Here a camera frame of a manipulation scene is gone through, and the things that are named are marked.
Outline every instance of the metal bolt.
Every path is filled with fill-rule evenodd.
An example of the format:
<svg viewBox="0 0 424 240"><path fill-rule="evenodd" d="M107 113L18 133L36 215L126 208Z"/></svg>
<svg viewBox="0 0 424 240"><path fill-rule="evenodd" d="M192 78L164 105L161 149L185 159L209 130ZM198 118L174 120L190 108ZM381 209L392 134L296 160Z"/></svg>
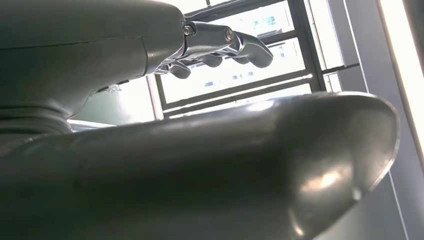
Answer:
<svg viewBox="0 0 424 240"><path fill-rule="evenodd" d="M234 32L233 32L233 30L231 30L230 28L227 28L225 30L225 41L227 43L231 43L233 41L233 39L234 39Z"/></svg>
<svg viewBox="0 0 424 240"><path fill-rule="evenodd" d="M185 36L193 36L195 34L195 30L191 26L185 26L182 31Z"/></svg>

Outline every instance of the robotic arm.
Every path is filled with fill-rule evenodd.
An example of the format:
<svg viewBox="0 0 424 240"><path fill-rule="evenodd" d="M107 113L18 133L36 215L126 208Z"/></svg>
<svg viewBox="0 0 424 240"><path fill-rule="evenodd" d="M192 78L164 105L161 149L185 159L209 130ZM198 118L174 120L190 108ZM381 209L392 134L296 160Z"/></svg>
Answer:
<svg viewBox="0 0 424 240"><path fill-rule="evenodd" d="M223 58L273 56L161 2L1 0L0 239L310 240L387 173L399 119L366 94L80 133L66 122L112 84Z"/></svg>
<svg viewBox="0 0 424 240"><path fill-rule="evenodd" d="M222 57L260 68L273 59L256 37L185 22L175 6L152 0L3 0L0 35L0 109L49 109L64 118L122 81L186 78L186 64L216 67Z"/></svg>

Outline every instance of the robotic finger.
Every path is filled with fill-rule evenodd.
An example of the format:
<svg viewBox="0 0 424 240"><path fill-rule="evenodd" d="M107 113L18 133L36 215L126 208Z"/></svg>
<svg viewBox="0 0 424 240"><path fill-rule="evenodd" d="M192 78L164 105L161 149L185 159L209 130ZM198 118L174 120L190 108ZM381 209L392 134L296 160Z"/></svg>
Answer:
<svg viewBox="0 0 424 240"><path fill-rule="evenodd" d="M233 31L225 25L187 22L184 37L183 50L165 60L156 70L156 74L171 73L177 78L185 79L190 75L190 69L182 65L201 62L215 68L223 62L223 58L232 58L240 64L252 63L258 68L265 68L272 63L274 57L258 38Z"/></svg>

